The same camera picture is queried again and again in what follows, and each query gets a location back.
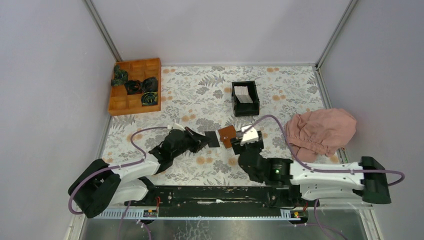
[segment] white bracket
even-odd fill
[[[241,127],[241,131],[244,132],[250,126],[251,125]],[[258,140],[259,140],[258,131],[256,131],[256,129],[252,127],[249,131],[243,134],[243,138],[240,141],[240,146],[243,146],[244,144],[248,144],[248,143],[254,143],[254,142],[257,142]]]
[[[358,162],[346,164],[307,163],[312,169],[320,170],[362,170]],[[304,168],[297,161],[290,165],[290,180],[293,185],[300,185],[300,193],[305,200],[320,198],[359,198],[353,190],[363,190],[363,173],[323,173]]]
[[[122,204],[126,201],[140,201],[146,196],[147,192],[146,185],[138,179],[119,184],[112,200],[110,200],[109,206]]]
[[[178,130],[181,130],[181,131],[185,131],[184,127],[181,124],[178,124],[178,123],[174,123],[173,125],[168,125],[167,129],[168,130],[178,129]]]
[[[142,163],[123,168],[113,169],[112,171],[115,174],[119,174],[119,177],[121,179],[120,184],[122,185],[144,176],[154,175],[158,171],[159,166],[160,164],[158,163],[156,157],[147,153],[146,159]]]

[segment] metal floor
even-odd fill
[[[353,210],[318,211],[320,222],[335,228],[349,240],[366,240],[359,214]],[[116,240],[118,219],[88,219],[80,240]],[[308,223],[315,223],[309,211]],[[157,220],[149,224],[153,240],[327,240],[318,226],[294,227],[288,221],[269,220]],[[148,240],[145,228],[124,220],[121,240]]]

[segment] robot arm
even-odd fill
[[[262,157],[260,152],[264,148],[264,143],[261,131],[251,128],[247,134],[238,132],[236,136],[238,137],[231,139],[232,148],[236,155],[240,154],[238,164],[249,175],[251,181],[265,182],[268,186],[276,187],[298,186],[301,198],[307,201],[320,198],[362,197],[364,202],[372,204],[391,203],[384,173],[353,172],[364,169],[384,170],[384,167],[372,157],[363,156],[360,162],[346,164],[307,163],[312,169],[348,170],[351,173],[316,172],[305,169],[300,163],[291,159]]]
[[[88,218],[99,215],[109,205],[127,201],[139,201],[147,206],[154,204],[155,196],[163,194],[163,190],[158,190],[158,187],[155,188],[151,182],[148,183],[149,181],[143,177],[165,171],[173,164],[174,158],[177,156],[187,150],[197,153],[211,141],[210,138],[178,124],[169,127],[169,129],[169,134],[163,142],[150,150],[142,163],[103,171],[80,188],[73,200]],[[353,170],[363,169],[383,170],[383,166],[372,157],[362,157],[361,162],[347,164],[308,163],[308,166],[312,167],[312,169],[351,171],[351,173],[328,174],[305,169],[297,161],[292,161],[291,159],[262,157],[260,155],[264,148],[262,133],[254,128],[251,128],[246,133],[237,132],[236,137],[231,139],[231,145],[234,153],[236,155],[239,154],[238,164],[249,175],[249,179],[259,183],[265,182],[268,186],[263,189],[250,190],[254,192],[262,191],[265,196],[268,196],[265,200],[254,200],[254,202],[264,201],[264,206],[278,208],[320,198],[345,197],[362,197],[364,202],[372,204],[389,204],[391,202],[384,173],[353,172]],[[95,160],[71,185],[68,194],[71,195],[74,189],[88,176],[108,167],[109,165],[102,159]],[[281,190],[282,187],[287,186],[289,188],[288,191],[284,192]],[[178,186],[173,188],[168,186],[168,188],[175,191],[183,191]],[[197,190],[199,189],[191,189],[189,194],[184,193],[184,196],[201,199],[200,196],[207,189]],[[274,200],[274,198],[269,197],[270,195],[278,197]],[[207,199],[214,198],[213,196],[213,194],[208,195]],[[228,197],[226,193],[217,193],[216,195],[216,199],[226,197]],[[248,198],[245,201],[252,201],[252,198]],[[172,198],[172,201],[168,201],[168,204],[172,205],[177,202],[178,200]]]
[[[211,141],[210,138],[179,124],[174,124],[168,129],[170,129],[169,134],[146,154],[142,163],[104,171],[80,188],[73,200],[88,218],[97,216],[109,205],[143,199],[148,188],[138,178],[165,171],[172,166],[174,158],[187,150],[197,153]],[[68,194],[71,195],[89,175],[108,167],[109,164],[102,159],[93,161],[70,186]]]

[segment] brown block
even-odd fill
[[[236,129],[233,125],[226,126],[218,130],[220,140],[224,143],[226,149],[231,148],[231,139],[236,137]]]

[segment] metal frame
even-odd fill
[[[355,9],[357,3],[359,0],[350,0],[349,4],[347,5],[346,10],[344,11],[343,15],[341,16],[340,21],[338,22],[337,26],[335,27],[334,32],[332,33],[330,40],[327,43],[327,46],[325,46],[324,51],[322,52],[321,56],[319,57],[318,61],[316,62],[316,68],[320,69],[323,66],[324,61],[326,60],[331,48],[333,47],[334,42],[340,35],[340,32],[342,31],[343,27],[345,26],[345,23],[348,21],[349,17],[351,16],[351,13]]]
[[[117,50],[114,42],[112,41],[111,36],[109,35],[105,25],[103,24],[103,21],[97,12],[92,0],[83,0],[85,3],[88,12],[92,16],[93,21],[97,25],[100,33],[103,36],[104,41],[106,42],[107,46],[109,47],[112,55],[115,57],[117,62],[121,62],[122,58],[119,54],[119,51]],[[237,66],[312,66],[315,78],[317,81],[318,89],[321,94],[321,98],[323,101],[323,106],[325,108],[332,108],[333,105],[331,103],[327,87],[324,81],[324,78],[321,73],[321,67],[323,66],[327,56],[329,55],[329,52],[331,48],[333,47],[335,41],[337,40],[338,36],[340,35],[343,27],[345,26],[345,23],[347,22],[349,16],[351,15],[352,11],[354,10],[355,6],[359,0],[351,0],[344,11],[340,21],[338,22],[333,34],[331,35],[330,40],[328,41],[327,45],[325,46],[324,51],[322,52],[320,58],[316,63],[303,63],[303,64],[272,64],[272,63],[261,63],[261,64],[237,64]],[[174,64],[172,66],[218,66],[218,64]],[[235,64],[219,64],[219,66],[235,66]],[[112,117],[109,117],[104,131],[103,136],[100,141],[100,146],[97,151],[97,158],[101,158],[104,146],[106,143],[106,138],[109,133],[110,124],[112,121]],[[349,161],[348,154],[346,150],[338,150],[337,151],[339,157],[341,158],[342,163],[346,163]],[[380,226],[377,223],[377,219],[375,217],[374,208],[371,204],[362,202],[360,199],[323,199],[321,201],[320,209],[356,209],[358,213],[360,214],[360,217],[362,219],[362,224],[365,229],[365,233],[368,239],[370,240],[383,240],[382,233],[380,230]],[[79,240],[83,226],[85,223],[86,217],[84,215],[74,215],[71,219],[71,222],[69,224],[69,228],[67,229],[66,235],[64,237],[64,240]]]
[[[82,1],[85,3],[85,6],[87,7],[87,11],[90,13],[93,19],[93,22],[96,24],[104,41],[106,42],[106,45],[109,47],[109,50],[112,53],[113,57],[115,58],[117,62],[122,62],[121,55],[119,54],[119,51],[114,44],[114,41],[112,41],[112,38],[105,27],[105,24],[103,24],[103,21],[100,18],[100,15],[96,10],[93,1],[92,0],[82,0]]]

